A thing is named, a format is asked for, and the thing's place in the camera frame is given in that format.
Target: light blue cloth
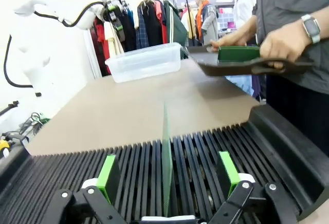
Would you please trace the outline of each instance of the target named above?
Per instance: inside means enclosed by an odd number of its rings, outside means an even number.
[[[245,93],[253,95],[251,75],[225,76],[227,80],[241,88]]]

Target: green gripper pad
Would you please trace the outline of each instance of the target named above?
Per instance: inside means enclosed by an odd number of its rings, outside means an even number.
[[[240,178],[227,151],[219,152],[217,176],[224,196],[229,197],[236,185],[240,182]]]
[[[171,195],[171,182],[173,177],[173,162],[171,155],[169,122],[167,106],[164,104],[163,116],[163,137],[162,137],[162,194],[163,194],[163,215],[168,217],[169,202]]]
[[[218,51],[218,61],[221,62],[244,62],[259,57],[259,47],[256,46],[223,46]]]
[[[108,155],[99,173],[96,187],[111,204],[115,201],[120,181],[120,168],[115,155]]]

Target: watch face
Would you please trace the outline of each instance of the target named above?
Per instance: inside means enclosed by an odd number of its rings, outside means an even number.
[[[320,34],[320,29],[314,19],[306,20],[304,26],[309,36],[317,36]]]

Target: wristwatch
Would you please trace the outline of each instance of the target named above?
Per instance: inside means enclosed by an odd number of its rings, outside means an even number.
[[[321,32],[318,21],[309,14],[306,14],[301,18],[303,21],[304,29],[309,38],[312,40],[312,43],[318,43],[320,41]]]

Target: black ribbed tray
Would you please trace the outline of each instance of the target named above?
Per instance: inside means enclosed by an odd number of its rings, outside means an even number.
[[[261,185],[281,182],[299,218],[328,198],[329,160],[268,106],[254,108],[241,125],[174,137],[171,150],[171,216],[194,214],[209,220],[221,206],[224,196],[215,168],[218,151],[228,151],[237,170],[252,174]],[[124,219],[161,216],[161,141],[157,140],[35,157],[16,148],[0,161],[1,223],[40,223],[54,192],[78,191],[86,179],[98,177],[108,154],[119,158],[121,178],[114,206]],[[239,223],[255,220],[245,214]]]

